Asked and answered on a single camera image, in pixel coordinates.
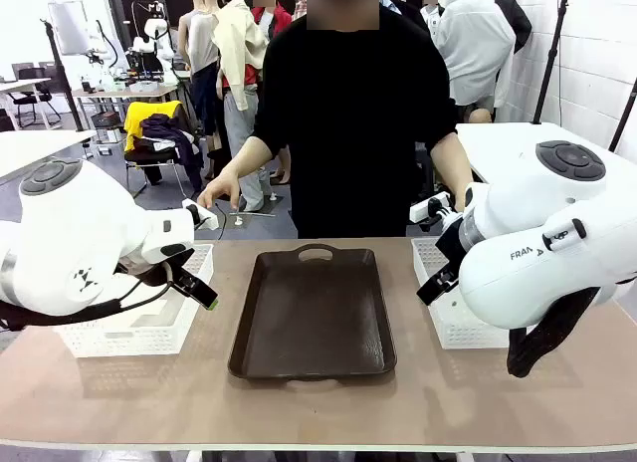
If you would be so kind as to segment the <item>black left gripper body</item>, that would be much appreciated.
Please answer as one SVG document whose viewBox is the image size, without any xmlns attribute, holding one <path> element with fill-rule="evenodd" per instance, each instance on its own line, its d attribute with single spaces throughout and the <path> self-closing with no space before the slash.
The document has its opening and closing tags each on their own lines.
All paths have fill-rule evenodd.
<svg viewBox="0 0 637 462">
<path fill-rule="evenodd" d="M 158 287 L 167 283 L 179 283 L 184 275 L 189 275 L 185 264 L 194 254 L 194 249 L 176 253 L 155 264 L 142 263 L 134 265 L 129 259 L 121 259 L 115 266 L 114 272 L 132 276 L 149 287 Z"/>
</svg>

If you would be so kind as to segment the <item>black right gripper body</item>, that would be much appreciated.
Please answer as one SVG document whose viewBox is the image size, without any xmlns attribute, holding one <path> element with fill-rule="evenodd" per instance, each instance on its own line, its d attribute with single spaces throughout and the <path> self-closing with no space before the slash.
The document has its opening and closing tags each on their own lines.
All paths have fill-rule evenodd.
<svg viewBox="0 0 637 462">
<path fill-rule="evenodd" d="M 447 264 L 439 271 L 439 278 L 457 278 L 461 263 L 471 248 L 463 216 L 443 231 L 436 247 L 447 259 Z"/>
</svg>

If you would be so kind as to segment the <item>person's right hand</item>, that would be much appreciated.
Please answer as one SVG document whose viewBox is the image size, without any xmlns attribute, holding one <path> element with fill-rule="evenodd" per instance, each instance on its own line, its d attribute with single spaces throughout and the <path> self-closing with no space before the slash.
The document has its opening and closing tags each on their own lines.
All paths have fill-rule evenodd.
<svg viewBox="0 0 637 462">
<path fill-rule="evenodd" d="M 221 196 L 229 198 L 232 209 L 237 210 L 239 208 L 239 174 L 233 168 L 227 167 L 223 169 L 216 178 L 211 180 L 198 196 L 197 203 L 206 209 L 211 209 L 215 201 Z"/>
</svg>

